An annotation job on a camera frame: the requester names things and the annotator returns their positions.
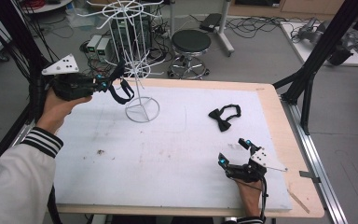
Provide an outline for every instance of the black bow tie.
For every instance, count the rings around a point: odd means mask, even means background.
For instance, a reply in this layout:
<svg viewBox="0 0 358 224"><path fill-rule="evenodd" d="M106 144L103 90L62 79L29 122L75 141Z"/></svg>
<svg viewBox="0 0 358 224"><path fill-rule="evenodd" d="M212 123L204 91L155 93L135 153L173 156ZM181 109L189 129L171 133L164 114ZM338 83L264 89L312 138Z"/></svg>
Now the black bow tie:
<svg viewBox="0 0 358 224"><path fill-rule="evenodd" d="M237 114L231 115L226 119L221 119L220 116L222 116L225 109L229 108L229 107L235 107L237 109ZM219 125L220 132L225 132L228 130L229 127L231 127L231 124L228 123L228 121L232 118L235 118L235 117L239 118L241 116L241 108L239 105L226 105L226 106L223 106L223 108L221 110L215 109L214 111L209 113L208 116L212 119L217 120L217 124Z"/></svg>

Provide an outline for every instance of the white triangular marker plate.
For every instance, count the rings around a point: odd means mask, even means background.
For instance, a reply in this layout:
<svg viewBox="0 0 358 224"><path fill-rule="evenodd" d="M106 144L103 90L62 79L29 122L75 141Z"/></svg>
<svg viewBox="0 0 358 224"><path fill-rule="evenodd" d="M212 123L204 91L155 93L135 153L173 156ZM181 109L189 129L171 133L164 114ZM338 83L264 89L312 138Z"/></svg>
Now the white triangular marker plate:
<svg viewBox="0 0 358 224"><path fill-rule="evenodd" d="M264 148L260 148L251 159L266 168L287 171L287 168L276 157L269 155Z"/></svg>
<svg viewBox="0 0 358 224"><path fill-rule="evenodd" d="M42 70L42 75L58 75L79 71L74 55L70 54Z"/></svg>

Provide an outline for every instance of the human hand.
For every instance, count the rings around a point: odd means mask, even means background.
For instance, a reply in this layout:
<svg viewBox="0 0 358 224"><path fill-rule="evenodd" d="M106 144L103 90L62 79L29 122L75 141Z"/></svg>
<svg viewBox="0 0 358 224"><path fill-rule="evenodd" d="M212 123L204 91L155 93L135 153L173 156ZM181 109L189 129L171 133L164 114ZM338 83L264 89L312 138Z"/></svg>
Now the human hand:
<svg viewBox="0 0 358 224"><path fill-rule="evenodd" d="M258 203L263 188L263 183L257 182L245 183L242 180L234 179L240 191L243 207L247 217L260 217Z"/></svg>
<svg viewBox="0 0 358 224"><path fill-rule="evenodd" d="M36 127L44 129L52 134L62 126L65 117L71 113L72 109L79 104L91 100L91 96L79 98L73 101L64 101L56 96L54 90L50 88L46 96L43 115L36 123Z"/></svg>

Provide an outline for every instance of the white wire rack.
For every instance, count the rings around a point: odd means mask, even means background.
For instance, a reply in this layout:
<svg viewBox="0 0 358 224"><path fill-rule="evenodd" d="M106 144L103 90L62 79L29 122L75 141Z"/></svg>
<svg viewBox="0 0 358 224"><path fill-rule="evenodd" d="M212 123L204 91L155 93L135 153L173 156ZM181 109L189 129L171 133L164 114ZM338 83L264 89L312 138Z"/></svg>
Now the white wire rack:
<svg viewBox="0 0 358 224"><path fill-rule="evenodd" d="M146 39L144 31L145 17L160 17L145 11L145 7L156 6L163 3L139 3L135 0L121 1L110 4L93 4L91 6L102 7L101 11L79 15L82 17L103 15L106 17L105 22L97 27L102 29L109 25L112 36L113 46L118 60L125 61L126 80L136 83L136 97L134 97L126 106L127 117L135 122L148 122L155 119L159 114L158 101L153 97L142 96L140 88L145 89L142 85L142 79L149 75L162 75L163 73L152 73L151 67L160 62L149 61L150 50L146 48Z"/></svg>

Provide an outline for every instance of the black stool seat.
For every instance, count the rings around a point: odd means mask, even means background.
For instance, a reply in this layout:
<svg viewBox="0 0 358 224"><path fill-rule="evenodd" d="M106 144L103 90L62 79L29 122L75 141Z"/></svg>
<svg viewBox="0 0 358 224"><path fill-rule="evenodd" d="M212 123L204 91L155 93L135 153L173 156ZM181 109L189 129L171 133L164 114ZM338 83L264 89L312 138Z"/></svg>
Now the black stool seat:
<svg viewBox="0 0 358 224"><path fill-rule="evenodd" d="M202 52L211 46L211 38L201 31L183 30L172 36L172 44L183 52Z"/></svg>

